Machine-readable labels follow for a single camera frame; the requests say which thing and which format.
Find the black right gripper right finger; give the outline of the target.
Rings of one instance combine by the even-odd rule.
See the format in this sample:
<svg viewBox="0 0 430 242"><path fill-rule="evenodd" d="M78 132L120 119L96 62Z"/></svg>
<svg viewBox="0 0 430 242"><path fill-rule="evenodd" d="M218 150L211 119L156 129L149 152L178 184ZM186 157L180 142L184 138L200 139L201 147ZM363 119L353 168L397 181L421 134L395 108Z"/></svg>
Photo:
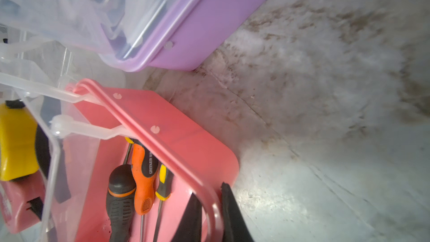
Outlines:
<svg viewBox="0 0 430 242"><path fill-rule="evenodd" d="M253 242L239 206L227 183L221 186L222 213L224 218L223 242Z"/></svg>

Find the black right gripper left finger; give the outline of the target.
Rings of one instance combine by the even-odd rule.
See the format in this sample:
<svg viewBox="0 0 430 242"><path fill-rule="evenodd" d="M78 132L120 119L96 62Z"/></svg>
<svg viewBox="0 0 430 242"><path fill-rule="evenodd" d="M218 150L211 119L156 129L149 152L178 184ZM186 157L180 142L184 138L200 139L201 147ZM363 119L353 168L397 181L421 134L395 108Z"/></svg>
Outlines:
<svg viewBox="0 0 430 242"><path fill-rule="evenodd" d="M202 205L193 193L171 242L201 242Z"/></svg>

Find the pink toolbox with clear lid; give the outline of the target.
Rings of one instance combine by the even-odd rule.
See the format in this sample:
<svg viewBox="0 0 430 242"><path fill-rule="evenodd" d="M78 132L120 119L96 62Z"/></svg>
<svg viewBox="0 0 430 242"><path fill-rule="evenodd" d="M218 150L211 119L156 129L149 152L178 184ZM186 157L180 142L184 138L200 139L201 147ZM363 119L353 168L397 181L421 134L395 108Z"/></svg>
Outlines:
<svg viewBox="0 0 430 242"><path fill-rule="evenodd" d="M235 154L153 91L1 59L1 215L26 242L220 242Z"/></svg>

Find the purple toolbox with clear lid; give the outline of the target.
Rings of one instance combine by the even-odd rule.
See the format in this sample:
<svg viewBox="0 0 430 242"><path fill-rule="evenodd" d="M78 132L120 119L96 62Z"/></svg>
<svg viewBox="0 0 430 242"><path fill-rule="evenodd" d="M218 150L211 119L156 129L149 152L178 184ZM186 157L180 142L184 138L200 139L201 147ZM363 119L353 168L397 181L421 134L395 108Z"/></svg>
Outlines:
<svg viewBox="0 0 430 242"><path fill-rule="evenodd" d="M1 0L1 23L109 66L191 71L266 0Z"/></svg>

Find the small yellow black screwdriver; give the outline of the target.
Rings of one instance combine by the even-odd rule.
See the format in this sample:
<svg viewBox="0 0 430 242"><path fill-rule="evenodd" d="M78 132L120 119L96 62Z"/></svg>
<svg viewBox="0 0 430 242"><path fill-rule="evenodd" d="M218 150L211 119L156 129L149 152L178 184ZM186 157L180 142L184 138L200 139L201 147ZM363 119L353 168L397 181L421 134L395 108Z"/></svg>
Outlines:
<svg viewBox="0 0 430 242"><path fill-rule="evenodd" d="M161 225L161 217L162 217L162 207L163 203L170 197L172 181L173 181L173 173L164 165L161 164L159 170L159 186L156 190L156 197L159 201L159 208L157 212L157 221L153 236L153 242L157 242L159 237L160 225Z"/></svg>

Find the orange black screwdriver pink box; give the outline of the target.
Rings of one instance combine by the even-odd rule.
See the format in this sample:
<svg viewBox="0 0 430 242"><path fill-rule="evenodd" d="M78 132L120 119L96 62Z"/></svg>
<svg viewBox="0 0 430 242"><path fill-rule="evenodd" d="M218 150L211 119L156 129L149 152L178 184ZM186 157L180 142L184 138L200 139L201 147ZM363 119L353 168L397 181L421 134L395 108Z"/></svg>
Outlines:
<svg viewBox="0 0 430 242"><path fill-rule="evenodd" d="M155 200L155 179L159 161L139 140L125 138L132 151L132 175L136 183L134 208L141 218L140 242L144 240L144 216Z"/></svg>

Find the yellow tape measure in pink box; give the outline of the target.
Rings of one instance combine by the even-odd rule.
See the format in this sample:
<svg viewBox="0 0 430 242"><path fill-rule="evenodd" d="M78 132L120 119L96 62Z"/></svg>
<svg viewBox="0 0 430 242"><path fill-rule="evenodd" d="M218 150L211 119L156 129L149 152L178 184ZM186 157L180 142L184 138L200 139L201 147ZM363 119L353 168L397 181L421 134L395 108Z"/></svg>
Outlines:
<svg viewBox="0 0 430 242"><path fill-rule="evenodd" d="M37 121L26 107L1 104L1 180L10 181L39 170L35 152Z"/></svg>

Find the black handled screwdriver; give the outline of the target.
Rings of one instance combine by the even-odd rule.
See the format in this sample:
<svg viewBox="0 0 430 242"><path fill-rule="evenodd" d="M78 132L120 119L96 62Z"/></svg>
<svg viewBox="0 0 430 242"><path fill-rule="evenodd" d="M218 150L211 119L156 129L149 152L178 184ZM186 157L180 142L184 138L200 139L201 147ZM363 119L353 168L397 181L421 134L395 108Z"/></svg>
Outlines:
<svg viewBox="0 0 430 242"><path fill-rule="evenodd" d="M124 164L110 174L106 195L106 211L110 220L110 242L127 242L131 237L136 183L132 166Z"/></svg>

